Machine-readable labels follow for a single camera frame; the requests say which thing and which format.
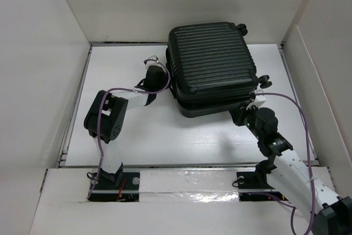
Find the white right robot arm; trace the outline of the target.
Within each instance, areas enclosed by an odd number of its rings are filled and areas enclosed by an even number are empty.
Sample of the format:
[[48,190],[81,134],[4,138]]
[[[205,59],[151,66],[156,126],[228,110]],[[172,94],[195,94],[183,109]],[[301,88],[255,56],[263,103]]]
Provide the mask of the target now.
[[253,172],[238,173],[240,189],[275,189],[307,219],[313,234],[351,234],[351,198],[341,197],[311,174],[292,144],[278,132],[278,119],[269,108],[229,111],[233,123],[245,126],[266,157]]

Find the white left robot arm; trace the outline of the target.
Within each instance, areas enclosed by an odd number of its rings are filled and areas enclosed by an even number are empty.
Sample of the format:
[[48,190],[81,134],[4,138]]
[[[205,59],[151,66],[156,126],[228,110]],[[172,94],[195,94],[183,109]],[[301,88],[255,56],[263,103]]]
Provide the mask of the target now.
[[85,119],[84,128],[98,147],[100,160],[95,173],[88,173],[93,191],[98,184],[117,189],[123,184],[123,163],[110,146],[122,132],[128,110],[150,105],[157,94],[171,85],[167,67],[147,60],[145,77],[132,89],[111,88],[97,93]]

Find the black ribbed hard-shell suitcase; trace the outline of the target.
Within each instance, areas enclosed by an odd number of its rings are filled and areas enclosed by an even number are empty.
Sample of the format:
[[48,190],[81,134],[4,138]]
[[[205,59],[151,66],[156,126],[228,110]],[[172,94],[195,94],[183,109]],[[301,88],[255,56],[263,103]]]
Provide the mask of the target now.
[[171,92],[188,118],[247,105],[257,88],[272,85],[257,68],[245,42],[245,24],[227,21],[177,26],[168,34]]

